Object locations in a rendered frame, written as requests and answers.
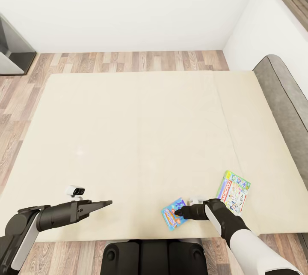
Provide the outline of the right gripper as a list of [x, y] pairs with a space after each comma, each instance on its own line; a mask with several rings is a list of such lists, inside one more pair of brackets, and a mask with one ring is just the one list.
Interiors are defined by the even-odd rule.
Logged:
[[181, 209], [175, 211], [175, 215], [183, 216], [184, 219], [203, 220], [198, 215], [198, 205], [201, 205], [201, 203], [190, 206], [182, 206]]

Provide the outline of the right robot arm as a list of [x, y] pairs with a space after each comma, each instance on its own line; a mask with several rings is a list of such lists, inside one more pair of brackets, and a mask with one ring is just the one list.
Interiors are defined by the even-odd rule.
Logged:
[[191, 194], [190, 206], [182, 206], [175, 215], [184, 219], [210, 220], [239, 263], [244, 275], [302, 275], [286, 259], [278, 255], [236, 216], [219, 198], [205, 201]]

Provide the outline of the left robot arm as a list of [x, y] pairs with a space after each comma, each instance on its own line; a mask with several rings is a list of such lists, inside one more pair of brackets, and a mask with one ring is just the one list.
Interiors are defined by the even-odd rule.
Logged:
[[57, 206], [33, 206], [18, 210], [0, 237], [0, 275], [18, 275], [39, 232], [79, 222], [89, 213], [113, 203], [112, 200], [92, 202], [83, 200], [85, 188], [67, 185], [64, 194], [68, 202]]

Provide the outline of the board game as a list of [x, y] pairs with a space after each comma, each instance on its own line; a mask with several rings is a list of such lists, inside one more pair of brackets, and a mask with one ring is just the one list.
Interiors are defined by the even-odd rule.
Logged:
[[187, 221], [187, 219], [184, 219], [183, 216], [175, 215], [175, 211], [181, 209], [182, 206], [185, 206], [185, 202], [182, 198], [178, 198], [175, 202], [161, 210], [170, 231], [176, 229]]
[[249, 191], [250, 182], [226, 170], [216, 195], [236, 216], [240, 216]]

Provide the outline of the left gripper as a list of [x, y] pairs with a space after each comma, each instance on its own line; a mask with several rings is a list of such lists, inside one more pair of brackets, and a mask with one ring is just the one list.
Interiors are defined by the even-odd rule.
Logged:
[[79, 222], [87, 217], [89, 213], [102, 209], [110, 204], [112, 200], [103, 202], [92, 202], [92, 200], [79, 200], [59, 204], [55, 207], [52, 214], [52, 226], [59, 228]]

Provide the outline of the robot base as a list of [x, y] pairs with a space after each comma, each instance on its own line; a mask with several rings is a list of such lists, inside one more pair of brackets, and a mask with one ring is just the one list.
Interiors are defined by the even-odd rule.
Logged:
[[106, 240], [100, 275], [208, 275], [201, 238]]

